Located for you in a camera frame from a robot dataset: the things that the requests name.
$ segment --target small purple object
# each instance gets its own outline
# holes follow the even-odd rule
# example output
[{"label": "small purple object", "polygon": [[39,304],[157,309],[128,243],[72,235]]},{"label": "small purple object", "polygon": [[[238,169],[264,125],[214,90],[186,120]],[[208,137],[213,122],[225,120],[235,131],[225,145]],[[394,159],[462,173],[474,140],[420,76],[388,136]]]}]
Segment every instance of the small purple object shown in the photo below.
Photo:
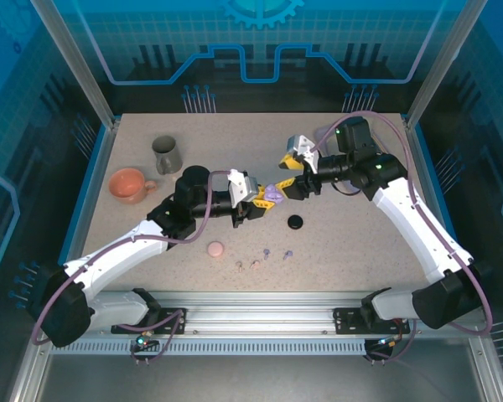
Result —
[{"label": "small purple object", "polygon": [[265,201],[271,201],[276,205],[278,205],[282,203],[284,199],[285,197],[283,197],[283,194],[276,188],[275,185],[268,184],[265,187],[265,195],[264,195]]}]

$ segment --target black mount plate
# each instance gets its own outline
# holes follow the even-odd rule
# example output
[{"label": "black mount plate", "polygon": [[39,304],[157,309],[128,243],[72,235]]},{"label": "black mount plate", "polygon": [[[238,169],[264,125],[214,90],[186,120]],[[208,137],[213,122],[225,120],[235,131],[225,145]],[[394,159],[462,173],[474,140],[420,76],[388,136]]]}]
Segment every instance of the black mount plate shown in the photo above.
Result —
[{"label": "black mount plate", "polygon": [[[335,333],[337,335],[396,335],[399,328],[393,321],[375,322],[369,329],[360,314],[360,308],[334,309]],[[408,322],[402,324],[402,334],[410,333]]]},{"label": "black mount plate", "polygon": [[[185,308],[161,308],[160,311],[158,312],[158,319],[156,322],[161,322],[165,317],[171,316],[177,310],[182,310],[183,315],[181,316],[182,322],[179,323],[179,326],[177,327],[177,331],[175,332],[175,335],[183,335],[184,334],[184,327],[186,325],[186,314],[187,314],[187,311]],[[171,330],[174,328],[175,320],[177,320],[177,317],[169,320],[166,324],[161,325],[158,328],[155,328],[153,333],[158,334],[158,335],[169,335],[171,333]],[[148,325],[145,325],[142,322],[140,322],[137,326],[138,327],[147,327]],[[139,335],[139,332],[129,331],[127,329],[123,329],[121,327],[118,327],[117,325],[113,325],[111,327],[111,333],[115,333],[115,334],[132,333],[132,334]]]}]

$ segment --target glass panel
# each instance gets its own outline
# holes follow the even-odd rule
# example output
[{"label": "glass panel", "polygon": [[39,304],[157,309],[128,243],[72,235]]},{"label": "glass panel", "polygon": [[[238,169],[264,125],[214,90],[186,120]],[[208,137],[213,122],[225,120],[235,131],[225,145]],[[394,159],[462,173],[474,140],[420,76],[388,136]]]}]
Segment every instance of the glass panel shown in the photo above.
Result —
[{"label": "glass panel", "polygon": [[404,112],[464,6],[464,0],[56,3],[116,113]]},{"label": "glass panel", "polygon": [[493,268],[485,289],[502,322],[503,0],[487,3],[421,128],[460,243]]},{"label": "glass panel", "polygon": [[0,400],[33,325],[29,270],[58,259],[99,125],[29,1],[0,1]]}]

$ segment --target mug handle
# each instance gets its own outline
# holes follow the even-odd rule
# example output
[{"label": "mug handle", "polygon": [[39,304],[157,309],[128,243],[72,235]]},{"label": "mug handle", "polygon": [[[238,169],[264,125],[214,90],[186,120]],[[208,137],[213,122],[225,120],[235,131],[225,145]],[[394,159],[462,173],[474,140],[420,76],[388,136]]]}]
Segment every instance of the mug handle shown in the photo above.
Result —
[{"label": "mug handle", "polygon": [[147,182],[145,182],[143,186],[148,191],[148,194],[157,191],[157,183],[154,182],[153,180],[148,180]]}]

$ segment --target pink ball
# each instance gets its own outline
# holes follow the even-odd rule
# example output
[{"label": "pink ball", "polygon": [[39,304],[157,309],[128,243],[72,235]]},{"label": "pink ball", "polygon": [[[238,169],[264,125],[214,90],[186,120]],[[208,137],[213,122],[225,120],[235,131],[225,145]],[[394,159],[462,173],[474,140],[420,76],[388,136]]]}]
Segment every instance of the pink ball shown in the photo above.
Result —
[{"label": "pink ball", "polygon": [[207,253],[209,253],[211,257],[219,257],[224,254],[224,245],[219,241],[213,241],[207,247]]}]

